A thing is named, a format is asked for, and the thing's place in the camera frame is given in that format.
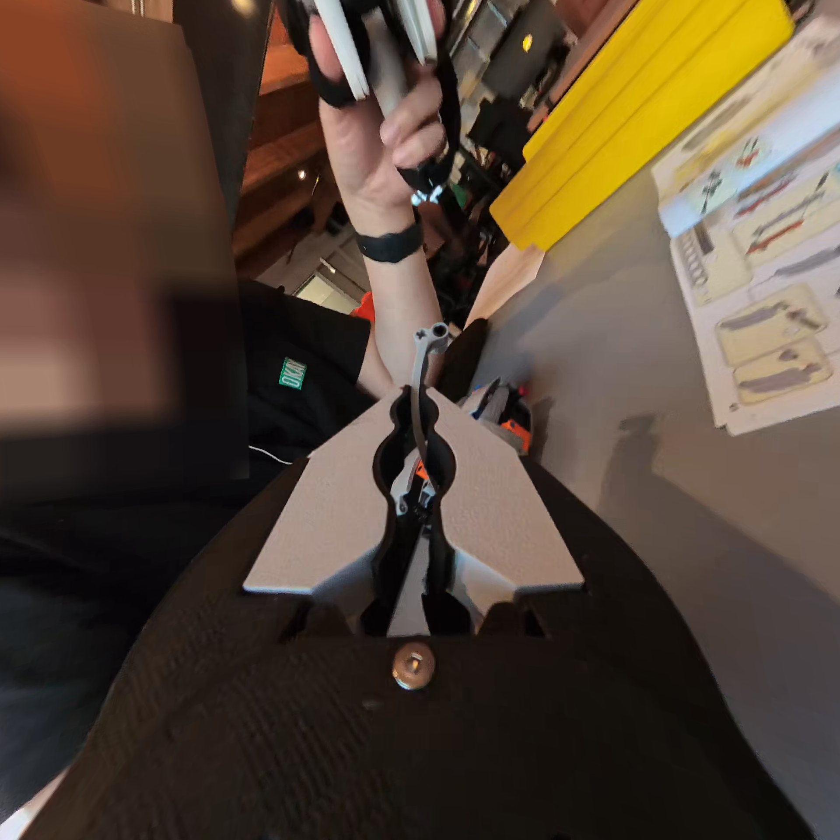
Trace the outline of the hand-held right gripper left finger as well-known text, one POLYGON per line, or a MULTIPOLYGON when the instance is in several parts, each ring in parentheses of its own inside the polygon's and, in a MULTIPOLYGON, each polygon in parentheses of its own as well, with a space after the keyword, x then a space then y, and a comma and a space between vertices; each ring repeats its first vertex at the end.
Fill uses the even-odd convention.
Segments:
POLYGON ((385 634, 408 563, 392 484, 411 453, 409 394, 393 389, 306 459, 246 593, 306 596, 357 633, 385 634))

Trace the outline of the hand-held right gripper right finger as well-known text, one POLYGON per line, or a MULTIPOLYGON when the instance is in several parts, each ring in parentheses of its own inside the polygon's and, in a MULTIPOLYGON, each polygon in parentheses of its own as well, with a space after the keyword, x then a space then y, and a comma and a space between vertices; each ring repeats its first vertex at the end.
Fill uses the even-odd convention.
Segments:
POLYGON ((500 603, 583 592, 585 579, 515 449, 427 389, 436 488, 421 601, 431 635, 470 635, 500 603))

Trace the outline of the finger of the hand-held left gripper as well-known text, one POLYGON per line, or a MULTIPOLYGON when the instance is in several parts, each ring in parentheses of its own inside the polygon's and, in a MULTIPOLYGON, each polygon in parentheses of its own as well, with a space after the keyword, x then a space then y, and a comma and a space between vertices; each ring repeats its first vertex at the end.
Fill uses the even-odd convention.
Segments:
POLYGON ((412 47, 416 60, 424 66, 437 64, 437 37, 428 1, 393 1, 392 9, 396 24, 412 47))
POLYGON ((362 14, 353 2, 314 1, 332 47, 341 65, 350 94, 355 101, 371 92, 367 72, 371 65, 371 46, 362 14))

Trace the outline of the grey curved toy panel piece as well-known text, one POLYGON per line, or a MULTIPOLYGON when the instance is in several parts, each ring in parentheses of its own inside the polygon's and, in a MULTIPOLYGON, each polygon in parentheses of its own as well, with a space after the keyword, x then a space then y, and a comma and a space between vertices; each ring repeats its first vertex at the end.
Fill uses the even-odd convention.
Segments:
POLYGON ((392 484, 392 498, 399 516, 408 513, 407 496, 415 478, 419 477, 419 466, 427 467, 427 431, 421 412, 421 389, 426 383, 428 358, 445 354, 451 343, 448 325, 436 322, 431 328, 418 329, 414 333, 414 361, 409 380, 409 404, 411 410, 414 453, 406 456, 404 466, 392 484))

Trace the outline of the person's left hand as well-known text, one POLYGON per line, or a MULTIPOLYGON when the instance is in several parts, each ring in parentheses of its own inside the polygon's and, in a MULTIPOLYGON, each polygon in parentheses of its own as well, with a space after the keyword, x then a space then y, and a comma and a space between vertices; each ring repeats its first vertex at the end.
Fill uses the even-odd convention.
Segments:
POLYGON ((354 230, 364 236, 397 234, 415 224, 413 191, 400 170, 438 157, 447 144, 435 68, 411 60, 405 72, 412 87, 387 117, 373 98, 347 108, 319 101, 334 180, 354 230))

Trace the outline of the black monitor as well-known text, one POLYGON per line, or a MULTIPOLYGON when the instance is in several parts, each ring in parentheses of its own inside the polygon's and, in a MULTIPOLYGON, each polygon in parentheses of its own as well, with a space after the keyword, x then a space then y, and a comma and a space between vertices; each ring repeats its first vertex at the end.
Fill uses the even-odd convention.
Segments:
POLYGON ((551 1, 532 1, 514 17, 496 48, 482 84, 495 97, 520 100, 554 51, 566 47, 566 27, 551 1))

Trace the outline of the black wristband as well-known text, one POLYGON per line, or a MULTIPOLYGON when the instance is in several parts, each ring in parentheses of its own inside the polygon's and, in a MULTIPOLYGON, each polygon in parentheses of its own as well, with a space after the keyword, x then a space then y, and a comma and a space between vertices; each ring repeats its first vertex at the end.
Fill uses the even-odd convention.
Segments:
POLYGON ((424 228, 421 221, 396 232, 372 236, 356 233, 355 240, 361 255, 379 264, 396 265, 424 250, 424 228))

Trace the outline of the yellow plastic bin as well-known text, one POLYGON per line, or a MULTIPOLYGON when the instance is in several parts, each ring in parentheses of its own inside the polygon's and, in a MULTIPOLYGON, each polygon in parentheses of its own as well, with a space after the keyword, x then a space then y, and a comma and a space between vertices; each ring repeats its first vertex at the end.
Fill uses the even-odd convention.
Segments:
POLYGON ((643 1, 524 147, 490 206, 549 250, 793 35, 782 1, 643 1))

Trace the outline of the open instruction booklet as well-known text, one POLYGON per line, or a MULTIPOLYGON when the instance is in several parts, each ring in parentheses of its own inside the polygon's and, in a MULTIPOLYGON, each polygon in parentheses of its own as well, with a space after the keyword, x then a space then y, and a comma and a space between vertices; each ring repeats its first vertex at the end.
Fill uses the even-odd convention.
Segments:
POLYGON ((838 18, 811 17, 653 177, 714 424, 838 407, 838 18))

